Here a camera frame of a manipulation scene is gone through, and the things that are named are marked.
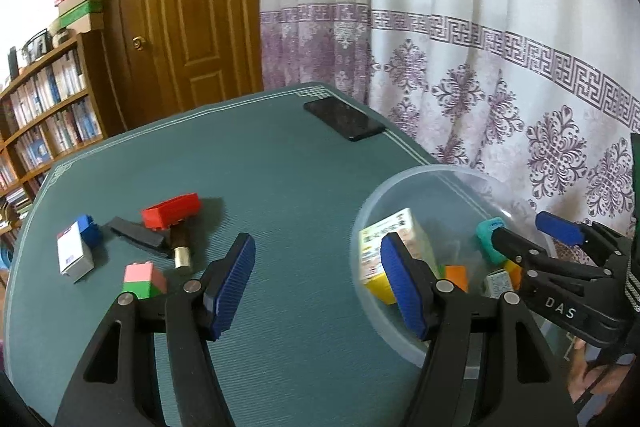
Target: pink block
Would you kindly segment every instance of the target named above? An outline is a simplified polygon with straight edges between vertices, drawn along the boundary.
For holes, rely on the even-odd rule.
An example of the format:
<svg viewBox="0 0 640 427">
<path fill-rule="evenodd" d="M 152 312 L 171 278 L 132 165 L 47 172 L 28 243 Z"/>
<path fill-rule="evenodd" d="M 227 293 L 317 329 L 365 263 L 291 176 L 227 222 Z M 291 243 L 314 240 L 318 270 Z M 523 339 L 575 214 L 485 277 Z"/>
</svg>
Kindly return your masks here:
<svg viewBox="0 0 640 427">
<path fill-rule="evenodd" d="M 146 282 L 166 293 L 166 279 L 162 272 L 151 261 L 147 263 L 129 264 L 124 270 L 124 282 Z"/>
</svg>

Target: metal screw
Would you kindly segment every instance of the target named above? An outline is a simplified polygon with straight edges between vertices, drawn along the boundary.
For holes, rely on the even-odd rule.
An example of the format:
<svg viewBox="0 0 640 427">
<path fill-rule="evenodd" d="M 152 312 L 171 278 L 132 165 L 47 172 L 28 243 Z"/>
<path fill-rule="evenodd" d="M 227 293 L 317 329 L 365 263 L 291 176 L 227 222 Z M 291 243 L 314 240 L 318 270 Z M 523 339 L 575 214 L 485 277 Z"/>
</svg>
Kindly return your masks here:
<svg viewBox="0 0 640 427">
<path fill-rule="evenodd" d="M 436 282 L 436 290 L 442 293 L 451 293 L 453 291 L 453 283 L 446 279 L 442 279 Z"/>
<path fill-rule="evenodd" d="M 518 303 L 520 302 L 520 297 L 518 297 L 518 294 L 517 294 L 517 293 L 514 293 L 514 292 L 507 292 L 507 293 L 505 293 L 503 296 L 504 296 L 504 301 L 505 301 L 507 304 L 513 304 L 513 305 L 516 305 L 516 304 L 518 304 Z"/>
<path fill-rule="evenodd" d="M 131 304 L 133 302 L 133 295 L 129 292 L 127 293 L 121 293 L 120 295 L 118 295 L 118 304 L 120 306 L 126 306 L 128 304 Z"/>
<path fill-rule="evenodd" d="M 184 286 L 182 288 L 187 293 L 196 293 L 196 291 L 202 288 L 202 284 L 200 284 L 200 281 L 198 280 L 191 279 L 190 281 L 184 283 Z"/>
</svg>

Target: brass door knob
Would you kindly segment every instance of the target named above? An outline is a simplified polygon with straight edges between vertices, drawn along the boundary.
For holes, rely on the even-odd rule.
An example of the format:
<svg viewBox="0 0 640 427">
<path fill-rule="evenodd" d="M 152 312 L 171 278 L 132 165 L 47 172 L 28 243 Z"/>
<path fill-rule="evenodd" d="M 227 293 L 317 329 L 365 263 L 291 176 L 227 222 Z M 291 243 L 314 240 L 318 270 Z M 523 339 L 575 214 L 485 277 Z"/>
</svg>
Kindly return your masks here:
<svg viewBox="0 0 640 427">
<path fill-rule="evenodd" d="M 146 40 L 142 36 L 133 37 L 133 48 L 140 51 L 146 44 Z"/>
</svg>

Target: white curtain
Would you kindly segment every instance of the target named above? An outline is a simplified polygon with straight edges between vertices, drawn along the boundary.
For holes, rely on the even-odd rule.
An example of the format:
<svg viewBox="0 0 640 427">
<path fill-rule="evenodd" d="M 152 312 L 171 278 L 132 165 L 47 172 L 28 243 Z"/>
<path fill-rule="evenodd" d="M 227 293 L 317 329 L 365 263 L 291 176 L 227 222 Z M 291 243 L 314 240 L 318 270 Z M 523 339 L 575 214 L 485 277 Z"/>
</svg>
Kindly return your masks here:
<svg viewBox="0 0 640 427">
<path fill-rule="evenodd" d="M 627 232 L 637 0 L 261 0 L 266 88 L 323 81 L 530 206 Z"/>
</svg>

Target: black smartphone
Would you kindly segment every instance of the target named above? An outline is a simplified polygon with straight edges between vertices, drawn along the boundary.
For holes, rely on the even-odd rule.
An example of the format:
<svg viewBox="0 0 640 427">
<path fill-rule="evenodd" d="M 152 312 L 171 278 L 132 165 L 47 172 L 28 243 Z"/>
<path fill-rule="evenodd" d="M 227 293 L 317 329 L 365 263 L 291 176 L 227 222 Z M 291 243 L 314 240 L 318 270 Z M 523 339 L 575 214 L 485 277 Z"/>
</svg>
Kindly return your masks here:
<svg viewBox="0 0 640 427">
<path fill-rule="evenodd" d="M 362 111 L 334 96 L 306 102 L 303 107 L 352 142 L 385 130 L 385 126 L 379 121 L 369 118 Z"/>
</svg>

